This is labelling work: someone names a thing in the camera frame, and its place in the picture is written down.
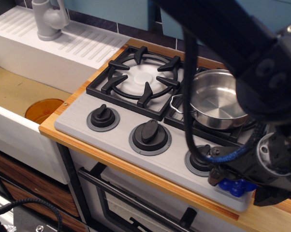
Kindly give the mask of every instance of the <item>toy stove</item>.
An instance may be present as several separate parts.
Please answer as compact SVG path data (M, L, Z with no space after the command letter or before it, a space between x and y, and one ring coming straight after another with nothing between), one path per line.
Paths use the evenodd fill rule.
M129 46L55 121L55 128L237 211L251 193L234 197L194 170L183 131L183 116L169 106L181 92L183 62ZM181 108L181 98L175 105ZM194 123L198 146L244 143L254 123L215 131Z

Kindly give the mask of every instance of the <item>orange cup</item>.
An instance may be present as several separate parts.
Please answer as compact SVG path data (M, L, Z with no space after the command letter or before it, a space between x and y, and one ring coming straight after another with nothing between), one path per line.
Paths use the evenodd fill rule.
M35 102L25 112L25 118L42 124L64 101L61 99L46 99Z

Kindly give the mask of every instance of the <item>black wire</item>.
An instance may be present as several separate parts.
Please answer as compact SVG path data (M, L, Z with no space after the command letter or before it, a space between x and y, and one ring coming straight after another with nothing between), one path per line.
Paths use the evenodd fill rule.
M191 116L191 93L192 81L197 71L197 56L198 46L197 38L183 28L185 42L185 64L184 64L184 80L183 80L183 111L184 111L184 129L187 145L192 155L210 163L224 163L236 160L245 155L249 150L253 149L258 141L264 135L265 124L258 122L249 140L239 149L224 157L207 157L203 155L197 148L193 139L192 124L193 117Z
M17 207L19 205L23 204L28 204L28 203L38 203L42 204L46 207L48 207L57 217L58 219L58 232L61 231L62 229L62 217L59 213L59 211L49 202L43 201L41 199L35 199L35 198L27 198L27 199L22 199L18 201L11 202L9 204L3 205L0 207L0 215L8 212L9 210L13 209L14 207Z

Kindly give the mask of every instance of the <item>wooden countertop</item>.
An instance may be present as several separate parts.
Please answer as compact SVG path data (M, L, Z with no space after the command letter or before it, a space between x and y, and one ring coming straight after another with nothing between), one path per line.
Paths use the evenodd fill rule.
M169 57L178 55L184 59L184 53L182 52L136 39L130 39L128 43L123 48L121 48L111 59L115 59L122 51L124 51L127 45L136 47L141 47L144 45L148 47L149 51L160 53ZM58 108L46 121L40 125L39 130L42 135L90 158L93 158L107 166L110 166L140 181L143 181L150 186L153 186L246 231L291 232L291 200L286 200L275 206L257 207L253 205L252 198L247 211L236 212L189 189L181 187L178 184L153 174L143 168L133 165L114 155L111 155L96 147L88 145L69 135L57 131L54 128L54 122L57 117L81 93L85 91L86 86L89 85L107 67L107 65L107 63L104 64L73 95L71 95L60 108ZM224 68L221 63L204 58L199 59L198 66L204 66L212 69Z

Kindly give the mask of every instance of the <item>faucet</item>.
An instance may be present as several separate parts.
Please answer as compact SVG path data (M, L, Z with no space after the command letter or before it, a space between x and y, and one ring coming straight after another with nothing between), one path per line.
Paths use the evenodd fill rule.
M32 0L34 17L38 28L38 38L43 41L58 38L69 18L64 7L64 0L57 0L59 10L53 10L50 0Z

